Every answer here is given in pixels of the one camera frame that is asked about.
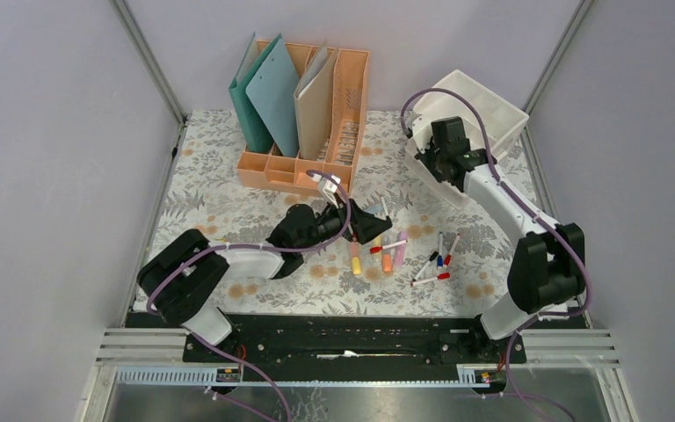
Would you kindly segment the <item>white plastic drawer unit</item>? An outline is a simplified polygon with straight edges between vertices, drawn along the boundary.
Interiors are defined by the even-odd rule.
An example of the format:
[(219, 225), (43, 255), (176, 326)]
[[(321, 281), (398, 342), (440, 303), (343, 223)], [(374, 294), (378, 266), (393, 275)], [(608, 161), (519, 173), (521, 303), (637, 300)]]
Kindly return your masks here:
[[(478, 120), (458, 99), (440, 92), (428, 92), (419, 97), (411, 108), (412, 113), (425, 115), (430, 121), (430, 129), (431, 123), (435, 120), (459, 117), (463, 121), (472, 149), (485, 147), (481, 132), (484, 128), (493, 157), (500, 161), (509, 154), (529, 119), (528, 114), (458, 69), (444, 76), (434, 86), (452, 91), (465, 98), (476, 109), (481, 120)], [(432, 174), (414, 158), (419, 150), (423, 151), (429, 146), (431, 137), (432, 129), (427, 142), (421, 143), (415, 139), (408, 139), (404, 162), (430, 192), (435, 193), (450, 206), (462, 210), (471, 199), (449, 183), (436, 181)]]

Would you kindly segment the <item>tan kraft folder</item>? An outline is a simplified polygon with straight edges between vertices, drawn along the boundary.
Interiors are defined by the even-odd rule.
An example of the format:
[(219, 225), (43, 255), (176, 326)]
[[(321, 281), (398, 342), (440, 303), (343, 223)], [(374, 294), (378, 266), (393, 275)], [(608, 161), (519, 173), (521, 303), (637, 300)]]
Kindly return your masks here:
[(316, 160), (330, 137), (338, 51), (323, 43), (311, 55), (294, 91), (299, 158)]

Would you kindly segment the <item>green folder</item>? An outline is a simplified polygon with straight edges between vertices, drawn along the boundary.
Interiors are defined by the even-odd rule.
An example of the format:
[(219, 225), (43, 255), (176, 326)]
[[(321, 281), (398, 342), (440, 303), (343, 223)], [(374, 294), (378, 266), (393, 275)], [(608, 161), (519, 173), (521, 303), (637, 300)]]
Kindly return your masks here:
[(249, 152), (265, 154), (271, 150), (274, 144), (265, 123), (250, 101), (246, 88), (254, 77), (255, 72), (264, 62), (266, 56), (272, 51), (274, 44), (281, 39), (282, 34), (279, 33), (265, 47), (265, 50), (261, 51), (258, 48), (256, 34), (253, 33), (240, 61), (236, 75), (229, 85), (229, 96), (235, 108)]

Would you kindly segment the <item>light blue folder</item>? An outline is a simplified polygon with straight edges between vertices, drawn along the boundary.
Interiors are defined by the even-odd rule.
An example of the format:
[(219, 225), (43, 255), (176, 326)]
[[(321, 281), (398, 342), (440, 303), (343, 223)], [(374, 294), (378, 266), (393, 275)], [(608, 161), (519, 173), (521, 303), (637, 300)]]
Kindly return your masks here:
[(296, 157), (299, 141), (294, 92), (299, 77), (280, 35), (266, 49), (245, 92), (281, 155)]

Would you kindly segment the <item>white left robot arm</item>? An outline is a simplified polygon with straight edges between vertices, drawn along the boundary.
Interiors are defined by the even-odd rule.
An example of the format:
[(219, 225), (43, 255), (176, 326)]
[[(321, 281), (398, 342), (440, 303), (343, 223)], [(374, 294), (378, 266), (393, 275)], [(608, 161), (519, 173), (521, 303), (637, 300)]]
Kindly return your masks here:
[(391, 227), (390, 218), (372, 215), (354, 200), (328, 204), (320, 213), (297, 204), (260, 244), (212, 244), (189, 229), (141, 268), (136, 283), (150, 311), (202, 338), (204, 350), (225, 361), (235, 355), (238, 340), (229, 318), (210, 302), (221, 282), (283, 279), (303, 265), (307, 252), (341, 237), (367, 244)]

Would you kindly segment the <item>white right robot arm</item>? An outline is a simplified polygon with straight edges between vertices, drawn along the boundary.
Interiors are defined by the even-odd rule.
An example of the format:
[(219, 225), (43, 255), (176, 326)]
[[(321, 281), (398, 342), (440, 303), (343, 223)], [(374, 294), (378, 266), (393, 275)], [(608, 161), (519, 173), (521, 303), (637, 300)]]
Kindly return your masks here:
[(477, 318), (479, 331), (468, 340), (472, 356), (490, 362), (504, 350), (503, 338), (586, 290), (584, 233), (515, 189), (486, 149), (473, 149), (461, 117), (417, 119), (413, 134), (408, 167), (449, 205), (484, 208), (515, 248), (506, 294)]

